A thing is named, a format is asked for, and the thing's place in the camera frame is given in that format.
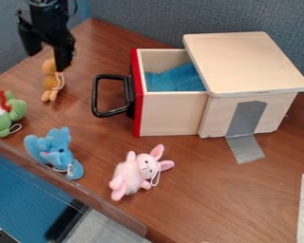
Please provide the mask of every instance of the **wooden box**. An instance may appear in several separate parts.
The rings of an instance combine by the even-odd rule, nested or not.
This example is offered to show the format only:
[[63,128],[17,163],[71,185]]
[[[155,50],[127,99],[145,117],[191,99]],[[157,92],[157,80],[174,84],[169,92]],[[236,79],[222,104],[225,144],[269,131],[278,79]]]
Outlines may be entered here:
[[[265,32],[188,34],[185,49],[132,51],[134,136],[225,136],[239,103],[267,103],[255,133],[276,131],[304,77]],[[193,62],[207,91],[150,92],[145,72]]]

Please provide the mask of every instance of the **pink plush bunny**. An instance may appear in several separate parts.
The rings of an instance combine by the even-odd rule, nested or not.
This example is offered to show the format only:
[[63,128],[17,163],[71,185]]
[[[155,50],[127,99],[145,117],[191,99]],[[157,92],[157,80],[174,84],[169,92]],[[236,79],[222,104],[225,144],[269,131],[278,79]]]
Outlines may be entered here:
[[158,162],[164,151],[164,146],[159,144],[151,153],[135,155],[133,151],[127,154],[126,161],[119,163],[115,169],[114,177],[109,182],[113,190],[111,198],[115,201],[122,199],[124,195],[135,194],[140,188],[151,189],[159,183],[161,171],[175,166],[171,160]]

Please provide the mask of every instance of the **blue plush toy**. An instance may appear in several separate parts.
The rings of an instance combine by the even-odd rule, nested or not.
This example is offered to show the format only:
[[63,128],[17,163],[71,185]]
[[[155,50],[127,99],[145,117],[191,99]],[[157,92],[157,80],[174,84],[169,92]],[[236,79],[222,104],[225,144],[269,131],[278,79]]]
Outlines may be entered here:
[[84,167],[68,149],[70,140],[68,127],[63,127],[51,129],[45,138],[26,136],[24,144],[33,159],[51,164],[56,171],[66,172],[68,179],[78,179],[84,175]]

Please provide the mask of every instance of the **red drawer front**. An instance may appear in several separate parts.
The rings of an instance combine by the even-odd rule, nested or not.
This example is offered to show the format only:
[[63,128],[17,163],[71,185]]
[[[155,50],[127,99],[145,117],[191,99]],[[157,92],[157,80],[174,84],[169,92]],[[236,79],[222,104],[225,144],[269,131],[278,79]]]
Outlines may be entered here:
[[141,122],[143,112],[143,87],[142,78],[140,74],[138,51],[136,48],[132,49],[131,59],[135,93],[133,136],[139,137],[141,134]]

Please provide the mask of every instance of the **green plush frog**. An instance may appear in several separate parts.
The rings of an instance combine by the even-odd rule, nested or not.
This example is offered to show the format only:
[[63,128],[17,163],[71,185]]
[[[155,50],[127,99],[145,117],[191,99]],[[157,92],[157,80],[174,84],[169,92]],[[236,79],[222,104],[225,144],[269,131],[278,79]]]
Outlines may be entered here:
[[16,125],[21,127],[20,124],[12,126],[13,122],[21,120],[27,112],[27,103],[22,100],[16,100],[11,92],[0,92],[0,137],[6,137],[13,133],[12,127]]

